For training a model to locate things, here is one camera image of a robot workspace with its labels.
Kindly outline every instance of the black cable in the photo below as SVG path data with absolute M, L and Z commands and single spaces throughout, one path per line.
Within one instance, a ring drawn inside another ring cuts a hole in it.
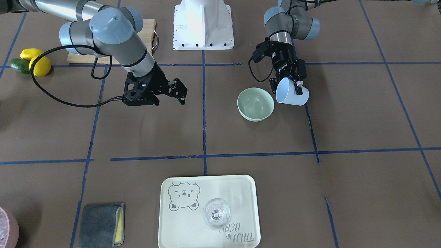
M 109 103 L 109 102 L 111 102 L 111 101 L 119 101 L 119 100 L 122 100 L 122 97 L 123 97 L 123 96 L 117 96 L 117 97 L 113 97 L 113 98 L 111 98 L 111 99 L 109 99 L 109 100 L 107 100 L 107 101 L 100 102 L 100 103 L 98 103 L 98 104 L 94 104 L 94 105 L 80 105 L 80 104 L 70 103 L 70 102 L 67 102 L 67 101 L 60 100 L 60 99 L 58 99 L 57 97 L 55 97 L 54 95 L 50 94 L 47 90 L 45 90 L 45 89 L 44 89 L 44 88 L 43 88 L 43 87 L 37 82 L 37 80 L 35 79 L 35 76 L 34 76 L 34 68 L 35 68 L 35 65 L 37 64 L 37 62 L 38 62 L 42 57 L 44 57 L 44 56 L 46 56 L 46 55 L 48 55 L 48 54 L 50 54 L 50 53 L 53 53 L 53 52 L 55 52 L 55 51 L 63 50 L 63 49 L 66 49 L 66 48 L 77 48 L 77 47 L 89 48 L 89 49 L 92 49 L 92 50 L 95 51 L 95 52 L 98 52 L 98 50 L 97 50 L 96 48 L 94 48 L 94 47 L 92 47 L 92 46 L 89 46 L 89 45 L 63 45 L 63 46 L 59 46 L 59 47 L 56 47 L 56 48 L 52 48 L 52 49 L 50 49 L 50 50 L 48 50 L 48 51 L 42 53 L 41 55 L 39 55 L 39 56 L 38 56 L 38 57 L 32 62 L 31 66 L 30 66 L 30 76 L 32 77 L 32 81 L 35 83 L 35 85 L 36 85 L 41 91 L 43 91 L 46 95 L 50 96 L 50 98 L 54 99 L 55 101 L 58 101 L 58 102 L 60 102 L 60 103 L 63 103 L 63 104 L 69 105 L 69 106 L 73 106 L 73 107 L 79 107 L 79 108 L 95 108 L 95 107 L 102 106 L 102 105 L 104 105 L 104 104 L 106 104 L 106 103 Z
M 109 69 L 107 70 L 107 73 L 106 73 L 106 75 L 104 75 L 104 77 L 96 77 L 95 75 L 93 75 L 93 73 L 95 72 L 95 66 L 97 65 L 97 62 L 98 62 L 98 57 L 95 57 L 95 61 L 93 62 L 93 66 L 92 66 L 92 71 L 91 71 L 91 73 L 90 73 L 90 75 L 92 75 L 92 78 L 93 79 L 98 79 L 98 80 L 102 80 L 102 79 L 105 79 L 105 78 L 107 78 L 107 76 L 109 75 L 109 73 L 110 73 L 110 70 L 112 69 L 112 56 L 109 56 L 110 57 L 110 64 L 109 64 Z
M 256 78 L 256 76 L 254 76 L 253 69 L 251 69 L 251 60 L 253 60 L 253 59 L 250 58 L 250 60 L 248 60 L 248 67 L 249 67 L 249 69 L 250 69 L 250 72 L 251 72 L 251 75 L 253 76 L 253 78 L 254 78 L 257 82 L 259 82 L 259 83 L 266 81 L 266 80 L 271 76 L 271 74 L 273 73 L 274 68 L 271 67 L 271 71 L 270 71 L 269 75 L 268 75 L 264 80 L 259 80 L 259 79 Z
M 302 2 L 302 3 L 305 4 L 306 11 L 308 11 L 308 4 L 315 4 L 315 3 L 316 3 L 316 2 L 313 1 L 313 0 L 298 0 L 298 1 L 299 1 L 299 2 Z M 322 1 L 321 1 L 321 4 L 329 3 L 329 2 L 333 2 L 333 1 L 337 1 L 337 0 L 322 0 Z M 302 6 L 301 6 L 301 5 L 292 5 L 292 0 L 290 0 L 290 2 L 289 2 L 289 8 L 288 8 L 288 10 L 286 11 L 286 14 L 287 14 L 287 15 L 290 15 L 290 14 L 291 14 L 291 10 L 294 9 L 295 7 L 302 7 Z

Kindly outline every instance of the mint green bowl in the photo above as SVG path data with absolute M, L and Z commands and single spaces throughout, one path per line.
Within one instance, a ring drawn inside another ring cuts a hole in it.
M 239 94 L 237 108 L 245 119 L 261 121 L 273 113 L 274 100 L 261 88 L 248 88 Z

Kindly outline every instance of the blue grid line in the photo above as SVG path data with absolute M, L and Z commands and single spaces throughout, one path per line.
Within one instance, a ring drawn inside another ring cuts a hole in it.
M 14 48 L 15 42 L 17 41 L 17 37 L 19 36 L 20 30 L 22 29 L 22 26 L 23 26 L 23 23 L 25 22 L 26 15 L 27 15 L 27 13 L 23 14 L 23 18 L 22 18 L 22 21 L 20 22 L 19 29 L 17 30 L 17 33 L 15 33 L 14 40 L 12 40 L 11 47 L 9 48 L 9 51 L 7 53 L 7 56 L 6 56 L 6 59 L 5 59 L 4 63 L 3 63 L 3 67 L 1 68 L 1 71 L 0 71 L 0 78 L 3 75 L 3 71 L 4 71 L 5 66 L 7 64 L 7 61 L 9 60 L 9 56 L 11 56 L 12 49 Z
M 423 150 L 441 150 L 441 147 L 427 147 Z M 110 161 L 133 161 L 133 160 L 160 160 L 160 159 L 187 159 L 187 158 L 229 158 L 229 157 L 260 157 L 260 156 L 293 156 L 293 155 L 316 155 L 318 154 L 350 154 L 350 153 L 377 153 L 377 152 L 402 152 L 420 151 L 420 148 L 395 148 L 395 149 L 365 149 L 365 150 L 329 150 L 329 151 L 300 151 L 300 152 L 272 152 L 272 153 L 239 153 L 239 154 L 206 154 L 206 155 L 180 155 L 158 157 L 127 157 L 111 158 Z
M 230 157 L 260 157 L 260 156 L 292 156 L 292 155 L 314 155 L 315 151 L 299 152 L 268 152 L 268 153 L 238 153 L 238 154 L 208 154 L 207 158 L 230 158 Z
M 440 189 L 438 187 L 438 183 L 435 180 L 435 177 L 434 177 L 434 174 L 432 172 L 432 169 L 430 168 L 430 165 L 429 165 L 429 163 L 428 163 L 428 161 L 426 159 L 426 155 L 424 154 L 424 151 L 423 151 L 423 149 L 421 147 L 421 143 L 419 142 L 418 136 L 416 135 L 416 132 L 415 132 L 414 126 L 413 126 L 413 124 L 411 122 L 411 119 L 409 117 L 409 114 L 407 113 L 406 106 L 404 105 L 403 99 L 401 98 L 400 92 L 398 91 L 398 87 L 395 84 L 395 80 L 394 80 L 394 78 L 392 76 L 392 72 L 390 71 L 390 68 L 389 68 L 388 62 L 386 60 L 386 57 L 384 56 L 383 50 L 381 49 L 380 42 L 378 42 L 377 36 L 375 35 L 374 29 L 372 27 L 372 24 L 369 21 L 369 17 L 367 16 L 366 10 L 364 9 L 364 6 L 363 6 L 363 3 L 361 2 L 361 0 L 359 0 L 359 3 L 360 3 L 360 6 L 361 6 L 361 8 L 363 10 L 363 13 L 364 13 L 364 15 L 366 17 L 366 20 L 367 20 L 367 22 L 369 24 L 370 30 L 371 30 L 371 32 L 372 32 L 372 34 L 374 36 L 375 42 L 377 43 L 378 50 L 380 50 L 381 57 L 383 58 L 383 61 L 384 61 L 385 65 L 386 65 L 387 71 L 389 73 L 389 77 L 390 77 L 390 79 L 392 81 L 393 87 L 395 88 L 395 91 L 396 91 L 396 94 L 398 96 L 398 99 L 400 100 L 401 107 L 403 107 L 404 113 L 406 114 L 407 121 L 409 122 L 409 125 L 410 125 L 410 127 L 412 129 L 413 135 L 414 135 L 415 140 L 416 140 L 416 142 L 418 144 L 418 148 L 420 149 L 420 152 L 421 152 L 422 158 L 424 159 L 424 162 L 426 164 L 427 170 L 429 171 L 430 177 L 432 178 L 432 181 L 434 183 L 434 186 L 435 186 L 435 189 L 436 189 L 436 191 L 438 193 L 438 196 L 441 199 L 441 191 L 440 191 Z
M 345 64 L 385 64 L 384 62 L 306 62 L 306 65 L 345 65 Z M 388 64 L 441 64 L 441 62 L 388 62 Z M 202 66 L 202 64 L 158 64 L 159 66 Z M 78 68 L 92 67 L 92 64 L 60 64 L 53 65 L 53 68 Z M 105 64 L 97 64 L 96 67 L 105 67 Z M 231 64 L 205 64 L 205 66 L 242 66 L 242 63 Z M 112 67 L 121 67 L 120 64 L 113 64 Z M 0 68 L 11 68 L 8 65 L 0 65 Z
M 5 161 L 5 162 L 0 162 L 0 165 L 28 165 L 28 164 L 79 163 L 79 162 L 86 162 L 86 159 Z
M 294 58 L 297 59 L 297 52 L 295 51 L 294 39 L 291 39 L 292 42 L 292 50 L 294 52 Z M 314 129 L 312 127 L 311 115 L 309 114 L 308 103 L 305 103 L 306 116 L 308 117 L 309 122 L 309 130 L 311 132 L 312 144 L 314 146 L 315 157 L 317 159 L 317 163 L 320 164 L 320 156 L 318 155 L 317 143 L 315 141 Z
M 103 79 L 101 81 L 101 89 L 100 89 L 100 96 L 98 97 L 98 103 L 101 102 L 101 97 L 103 96 L 103 89 L 104 89 L 105 81 L 106 81 L 106 79 Z M 76 212 L 75 221 L 74 221 L 74 228 L 72 230 L 72 237 L 71 237 L 70 248 L 74 247 L 75 235 L 77 233 L 77 227 L 78 227 L 78 219 L 79 219 L 79 215 L 80 215 L 82 199 L 83 199 L 83 196 L 84 196 L 84 189 L 86 187 L 86 175 L 87 175 L 87 172 L 89 170 L 89 164 L 92 161 L 90 159 L 90 156 L 92 154 L 93 140 L 95 138 L 95 131 L 96 131 L 96 128 L 97 128 L 97 122 L 98 122 L 98 115 L 99 114 L 100 114 L 100 107 L 97 107 L 97 110 L 95 112 L 95 120 L 93 121 L 92 135 L 90 136 L 90 144 L 89 144 L 89 150 L 87 152 L 86 165 L 84 166 L 84 174 L 83 174 L 83 180 L 82 180 L 82 186 L 81 186 L 81 197 L 80 197 L 80 200 L 78 201 L 77 212 Z
M 384 62 L 306 62 L 307 65 L 321 64 L 385 64 Z
M 388 64 L 441 64 L 441 62 L 387 62 Z
M 325 195 L 326 208 L 328 209 L 329 222 L 331 223 L 332 234 L 334 237 L 335 248 L 338 248 L 337 233 L 335 232 L 334 219 L 332 218 L 331 206 L 328 201 L 328 196 Z
M 320 157 L 318 155 L 317 143 L 315 142 L 314 129 L 312 128 L 311 116 L 309 115 L 308 103 L 305 103 L 306 116 L 309 121 L 309 129 L 311 131 L 312 144 L 314 145 L 315 157 L 317 158 L 317 163 L 320 164 Z
M 206 133 L 206 95 L 205 95 L 205 50 L 202 50 L 202 119 L 204 130 L 204 176 L 207 175 L 207 133 Z
M 188 155 L 188 156 L 159 156 L 159 157 L 135 157 L 135 158 L 111 158 L 110 161 L 137 161 L 137 160 L 161 160 L 161 159 L 186 159 L 186 158 L 203 158 L 204 155 Z
M 235 64 L 235 63 L 232 63 L 232 64 L 205 64 L 205 66 L 235 66 L 235 65 L 241 66 L 242 63 L 237 63 L 237 64 Z
M 441 150 L 441 147 L 426 147 L 422 148 L 423 150 Z
M 374 152 L 399 152 L 419 151 L 420 148 L 396 148 L 396 149 L 369 149 L 369 150 L 329 150 L 318 151 L 319 154 L 345 154 L 345 153 L 374 153 Z

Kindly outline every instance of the white tray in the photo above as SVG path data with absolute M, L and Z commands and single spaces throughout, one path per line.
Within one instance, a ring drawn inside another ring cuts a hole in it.
M 222 229 L 210 228 L 203 217 L 204 206 L 214 198 L 226 200 L 231 208 L 230 222 Z M 252 177 L 172 177 L 162 183 L 160 248 L 254 248 L 260 238 Z

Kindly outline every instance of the clear glass cup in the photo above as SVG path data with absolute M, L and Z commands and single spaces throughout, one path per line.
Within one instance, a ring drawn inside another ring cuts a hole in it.
M 230 222 L 230 205 L 224 199 L 215 198 L 205 205 L 203 214 L 206 223 L 211 228 L 220 229 Z

